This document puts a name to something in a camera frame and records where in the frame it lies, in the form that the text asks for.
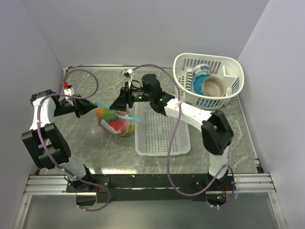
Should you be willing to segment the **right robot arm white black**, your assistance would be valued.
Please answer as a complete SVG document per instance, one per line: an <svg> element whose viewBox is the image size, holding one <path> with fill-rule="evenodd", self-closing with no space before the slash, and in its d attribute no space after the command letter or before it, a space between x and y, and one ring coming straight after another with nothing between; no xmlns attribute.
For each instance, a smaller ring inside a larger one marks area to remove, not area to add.
<svg viewBox="0 0 305 229"><path fill-rule="evenodd" d="M127 81L110 109L126 111L137 102L149 102L155 112L174 117L198 129L202 134L203 145L210 154L207 186L214 190L225 186L229 180L227 154L234 132L222 111L206 111L180 101L162 90L155 74L144 75L141 87L134 86L133 79Z"/></svg>

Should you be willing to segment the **orange green fake mango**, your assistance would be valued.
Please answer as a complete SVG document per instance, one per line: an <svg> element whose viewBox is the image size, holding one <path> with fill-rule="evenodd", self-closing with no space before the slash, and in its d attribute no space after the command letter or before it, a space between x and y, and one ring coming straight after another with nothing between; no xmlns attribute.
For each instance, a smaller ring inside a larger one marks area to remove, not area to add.
<svg viewBox="0 0 305 229"><path fill-rule="evenodd" d="M117 118L117 115L116 115L115 111L110 110L110 109L105 108L105 107L98 108L98 110L96 111L96 116L97 116L99 122L101 120L104 120L107 123L112 121L112 120L115 120Z"/></svg>

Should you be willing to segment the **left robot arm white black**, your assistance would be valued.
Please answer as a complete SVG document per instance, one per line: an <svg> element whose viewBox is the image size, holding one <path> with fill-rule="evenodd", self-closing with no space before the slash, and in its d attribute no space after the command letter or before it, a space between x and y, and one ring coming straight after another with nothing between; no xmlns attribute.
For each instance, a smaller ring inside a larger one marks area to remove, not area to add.
<svg viewBox="0 0 305 229"><path fill-rule="evenodd" d="M57 128L57 116L74 113L77 118L87 114L97 106L87 99L60 99L51 89L31 96L34 116L29 131L21 135L37 168L60 169L68 184L75 190L89 192L94 189L95 180L89 169L71 156L70 147Z"/></svg>

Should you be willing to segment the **clear zip top bag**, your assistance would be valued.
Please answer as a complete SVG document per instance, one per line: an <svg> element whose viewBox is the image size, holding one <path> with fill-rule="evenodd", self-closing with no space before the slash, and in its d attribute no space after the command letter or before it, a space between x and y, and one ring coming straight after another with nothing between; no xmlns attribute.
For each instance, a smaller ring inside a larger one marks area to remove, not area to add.
<svg viewBox="0 0 305 229"><path fill-rule="evenodd" d="M98 125L110 134L127 137L135 130L135 123L142 121L142 117L133 116L129 110L116 111L111 110L110 106L97 101L90 101L97 105L96 117Z"/></svg>

